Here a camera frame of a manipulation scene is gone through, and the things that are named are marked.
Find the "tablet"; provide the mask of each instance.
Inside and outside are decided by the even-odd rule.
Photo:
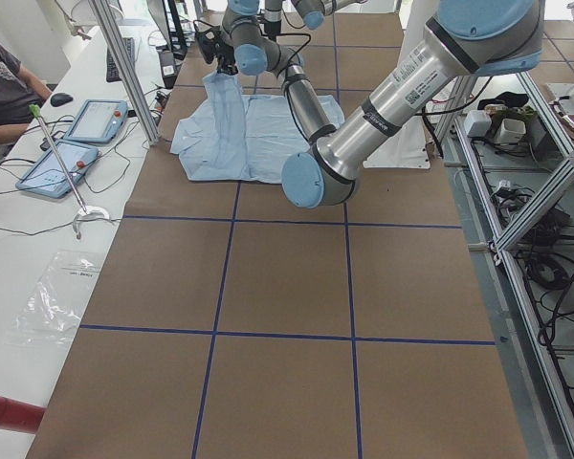
[[[55,146],[75,183],[98,158],[98,149],[92,145],[59,140]],[[40,157],[15,186],[22,191],[50,198],[60,198],[71,190],[52,148]]]
[[[104,145],[111,142],[127,118],[124,100],[85,100],[64,139]]]

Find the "white table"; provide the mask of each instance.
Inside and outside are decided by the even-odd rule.
[[[155,84],[162,84],[157,53],[147,45],[152,31],[149,27],[121,30],[123,36],[134,36],[137,40],[136,70],[145,92],[155,88]],[[105,82],[105,53],[106,43],[98,32],[55,90],[68,93],[75,100],[57,108],[47,103],[42,109],[45,120],[75,115],[88,98],[127,99],[122,83]],[[153,97],[152,93],[147,99],[151,101]],[[127,125],[132,122],[135,119],[128,120]],[[42,154],[39,148],[42,137],[40,130],[24,136],[9,157],[38,159]],[[104,146],[101,151],[108,150],[114,143]],[[146,147],[144,132],[137,126],[119,149],[132,162],[125,177],[102,194],[92,194],[86,185],[79,184],[87,204],[106,208],[111,218],[121,218],[143,165]],[[95,188],[104,187],[120,176],[125,165],[123,158],[111,153],[90,169],[87,179]],[[27,167],[11,165],[9,169],[21,176]],[[11,174],[0,170],[0,191],[14,189],[15,182]],[[73,220],[77,209],[72,193],[59,201],[22,192],[0,195],[0,227],[29,232],[43,230]],[[68,349],[17,347],[8,343],[7,332],[57,251],[90,251],[105,256],[117,227],[118,223],[102,221],[84,223],[80,240],[76,239],[71,226],[34,237],[0,231],[0,395],[30,404],[47,405]],[[29,434],[0,430],[0,459],[25,457],[32,440],[33,436]]]

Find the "black keyboard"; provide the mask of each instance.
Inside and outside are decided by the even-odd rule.
[[[134,50],[134,38],[131,36],[122,38],[123,44],[125,45],[125,49],[127,50],[127,54],[130,56],[130,60],[132,64],[136,63],[136,52]],[[121,77],[119,76],[119,70],[117,68],[117,64],[115,63],[115,59],[111,56],[111,52],[106,50],[106,82],[111,83],[113,81],[121,81]]]

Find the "red cylinder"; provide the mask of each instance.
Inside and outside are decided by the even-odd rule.
[[[45,408],[0,396],[0,428],[36,433],[44,414]]]

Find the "computer mouse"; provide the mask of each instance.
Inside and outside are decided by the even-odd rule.
[[[59,107],[59,106],[63,105],[64,103],[71,102],[72,100],[73,100],[73,97],[70,94],[55,93],[51,96],[51,98],[49,99],[49,102],[51,103],[51,105],[53,107]]]

